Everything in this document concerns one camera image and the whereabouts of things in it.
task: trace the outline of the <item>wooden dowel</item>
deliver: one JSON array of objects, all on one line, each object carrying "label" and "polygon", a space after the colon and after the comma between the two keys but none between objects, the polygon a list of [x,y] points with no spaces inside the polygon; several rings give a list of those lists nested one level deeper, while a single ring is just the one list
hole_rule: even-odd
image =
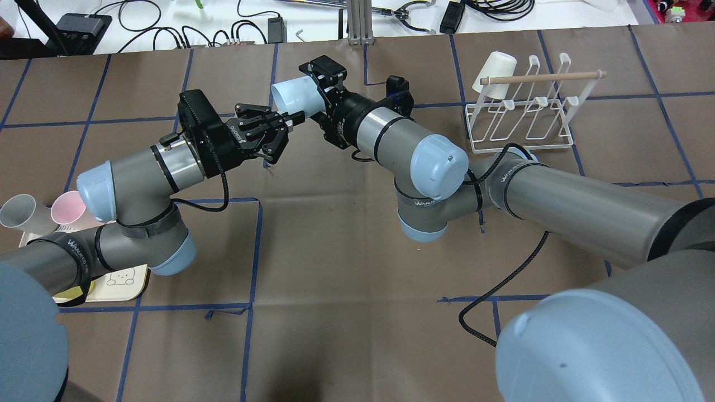
[{"label": "wooden dowel", "polygon": [[482,85],[489,84],[520,84],[521,82],[568,81],[572,79],[606,78],[607,73],[601,70],[595,72],[569,72],[565,74],[520,75],[514,77],[486,77],[479,80]]}]

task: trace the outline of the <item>black power adapter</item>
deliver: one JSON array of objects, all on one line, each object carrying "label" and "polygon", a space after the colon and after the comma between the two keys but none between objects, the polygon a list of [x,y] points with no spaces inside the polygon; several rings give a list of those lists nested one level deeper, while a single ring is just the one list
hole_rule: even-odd
[{"label": "black power adapter", "polygon": [[456,34],[457,28],[459,28],[459,24],[462,22],[462,15],[464,15],[464,3],[461,1],[450,1],[447,3],[447,9],[440,24],[440,32],[443,34]]},{"label": "black power adapter", "polygon": [[268,43],[284,43],[288,41],[288,32],[282,17],[268,19]]}]

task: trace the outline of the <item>white cup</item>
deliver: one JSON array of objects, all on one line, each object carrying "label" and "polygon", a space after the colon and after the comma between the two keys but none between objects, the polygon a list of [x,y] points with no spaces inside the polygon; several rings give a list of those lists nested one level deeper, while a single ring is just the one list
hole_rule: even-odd
[{"label": "white cup", "polygon": [[30,194],[19,194],[5,202],[0,209],[0,225],[41,236],[57,229],[50,209],[37,202]]},{"label": "white cup", "polygon": [[305,112],[305,118],[325,111],[325,101],[320,91],[309,76],[303,76],[289,81],[278,82],[270,87],[278,112],[293,114]]},{"label": "white cup", "polygon": [[78,191],[68,191],[60,195],[52,204],[50,215],[58,225],[77,230],[89,229],[102,224],[92,216]]},{"label": "white cup", "polygon": [[[502,52],[491,52],[486,63],[484,63],[484,67],[479,72],[477,80],[474,81],[472,89],[477,93],[481,93],[484,86],[479,81],[482,78],[511,77],[514,75],[514,70],[516,70],[516,58],[514,56]],[[504,100],[506,92],[509,90],[509,84],[490,85],[487,90],[484,94],[487,97]]]}]

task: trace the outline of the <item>white wire rack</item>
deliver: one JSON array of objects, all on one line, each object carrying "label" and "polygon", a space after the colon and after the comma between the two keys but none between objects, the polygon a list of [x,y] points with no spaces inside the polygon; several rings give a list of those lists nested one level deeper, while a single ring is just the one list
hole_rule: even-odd
[{"label": "white wire rack", "polygon": [[[555,74],[539,74],[541,61],[537,56],[531,55],[529,68],[523,76],[481,79],[484,89],[479,94],[477,103],[467,104],[464,108],[472,152],[476,154],[497,152],[502,149],[504,141],[520,142],[527,149],[569,148],[573,145],[568,124],[583,106],[598,81],[606,76],[606,72],[598,70],[570,73],[571,58],[568,54],[561,53],[559,59],[561,64]],[[560,93],[564,84],[575,80],[588,81],[579,96],[570,96],[562,100]],[[535,85],[538,82],[550,83],[545,96],[534,96]],[[510,99],[488,98],[486,96],[490,93],[488,87],[498,84],[518,86]],[[527,96],[521,98],[524,100],[518,100],[519,94],[527,90]]]}]

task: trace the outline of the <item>white desk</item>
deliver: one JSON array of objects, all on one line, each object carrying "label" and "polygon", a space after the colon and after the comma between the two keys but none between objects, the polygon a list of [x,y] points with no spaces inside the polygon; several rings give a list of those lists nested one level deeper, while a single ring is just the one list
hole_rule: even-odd
[{"label": "white desk", "polygon": [[[396,9],[407,0],[373,0],[373,6]],[[607,13],[600,11],[586,3],[579,1],[553,2],[554,0],[537,0],[534,10],[525,18],[518,21],[498,22],[493,21],[478,12],[467,8],[464,13],[459,32],[486,32],[486,31],[520,31],[529,29],[562,29],[578,28],[582,26],[620,26],[637,25],[649,22],[647,19],[636,18],[636,14],[643,13],[642,0],[619,0],[616,10]],[[99,8],[100,4],[110,4],[112,0],[40,0],[43,10],[49,17],[57,22],[65,13],[91,13]],[[159,26],[173,26],[180,29],[182,25],[189,25],[203,31],[210,39],[218,29],[228,31],[231,23],[242,19],[236,14],[235,0],[203,0],[204,8],[199,10],[194,0],[155,0],[162,8],[162,18]],[[439,32],[440,21],[448,0],[437,0],[432,7],[425,8],[413,6],[410,8],[412,25],[434,29]],[[324,41],[337,38],[337,9],[306,6],[303,4],[289,4],[281,1],[242,0],[241,13],[253,14],[267,9],[275,10],[283,15],[287,24],[288,41],[300,41],[295,35],[303,30],[300,36],[305,41]],[[118,7],[103,10],[102,14],[112,15],[114,21],[97,48],[97,53],[114,53],[127,43],[137,33],[126,31],[117,21]],[[17,37],[27,37],[27,31],[19,18],[17,6],[13,0],[0,0],[0,15],[15,27]],[[142,28],[151,24],[157,12],[151,4],[129,4],[122,13],[122,21],[131,28]],[[251,18],[265,31],[266,20],[270,17],[258,16]],[[29,32],[34,38],[46,41],[46,36],[25,17]],[[406,29],[393,17],[373,15],[373,31],[379,36],[410,36],[423,33]],[[244,27],[240,31],[241,40],[256,41],[261,43],[260,35],[251,27]],[[193,31],[187,30],[191,44],[205,44],[206,41]],[[154,32],[147,33],[134,41],[126,52],[135,52],[152,49]],[[174,39],[166,32],[162,32],[157,40],[158,49],[171,49],[175,47]]]}]

